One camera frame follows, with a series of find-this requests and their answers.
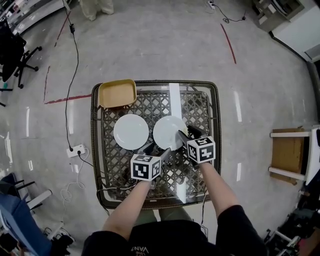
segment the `person's left arm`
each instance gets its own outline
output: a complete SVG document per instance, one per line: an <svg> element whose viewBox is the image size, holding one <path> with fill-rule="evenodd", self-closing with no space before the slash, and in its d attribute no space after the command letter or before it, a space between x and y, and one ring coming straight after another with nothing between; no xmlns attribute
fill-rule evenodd
<svg viewBox="0 0 320 256"><path fill-rule="evenodd" d="M145 202L151 181L140 181L111 213L103 225L103 231L119 234L127 241Z"/></svg>

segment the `forearm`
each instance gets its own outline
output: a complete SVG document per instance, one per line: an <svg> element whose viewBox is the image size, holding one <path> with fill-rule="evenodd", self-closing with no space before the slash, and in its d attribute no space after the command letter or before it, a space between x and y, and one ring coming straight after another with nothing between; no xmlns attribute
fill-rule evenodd
<svg viewBox="0 0 320 256"><path fill-rule="evenodd" d="M238 199L228 184L209 162L199 164L203 180L209 192L216 217L231 206L238 205Z"/></svg>
<svg viewBox="0 0 320 256"><path fill-rule="evenodd" d="M150 181L140 181L112 212L103 225L104 231L111 231L129 240L132 228L150 189Z"/></svg>

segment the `black sleeve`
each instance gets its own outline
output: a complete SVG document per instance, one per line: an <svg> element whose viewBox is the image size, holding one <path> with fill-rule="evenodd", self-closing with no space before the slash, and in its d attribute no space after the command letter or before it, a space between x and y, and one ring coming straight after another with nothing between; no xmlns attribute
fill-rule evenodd
<svg viewBox="0 0 320 256"><path fill-rule="evenodd" d="M235 256L267 256L267 248L240 205L223 211L218 217L216 246Z"/></svg>
<svg viewBox="0 0 320 256"><path fill-rule="evenodd" d="M130 249L126 239L110 231L98 231L84 242L82 256L92 255L129 255Z"/></svg>

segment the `yellow tray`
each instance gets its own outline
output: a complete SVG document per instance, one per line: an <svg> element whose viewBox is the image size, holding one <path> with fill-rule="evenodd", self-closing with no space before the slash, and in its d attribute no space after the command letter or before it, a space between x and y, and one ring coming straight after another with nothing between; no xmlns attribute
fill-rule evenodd
<svg viewBox="0 0 320 256"><path fill-rule="evenodd" d="M103 108L126 106L136 99L136 83L131 79L105 82L99 87L99 104Z"/></svg>

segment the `wicker table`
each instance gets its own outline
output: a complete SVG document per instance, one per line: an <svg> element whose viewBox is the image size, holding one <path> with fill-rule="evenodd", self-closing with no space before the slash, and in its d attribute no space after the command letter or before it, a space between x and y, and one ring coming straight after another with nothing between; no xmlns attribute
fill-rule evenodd
<svg viewBox="0 0 320 256"><path fill-rule="evenodd" d="M181 115L187 125L204 129L215 141L214 167L221 173L221 122L218 89L212 82L188 80L135 81L137 100L120 108L101 108L98 104L100 84L91 96L91 146L97 198L105 209L116 208L130 193L122 190L135 184L130 177L130 159L137 150L121 148L115 141L113 128L126 114L141 116L149 127L147 143L153 142L156 122L171 114L169 83L179 84ZM155 154L160 152L158 146ZM173 151L162 167L154 190L150 190L142 209L164 209L187 206L210 200L197 167L193 167L184 147Z"/></svg>

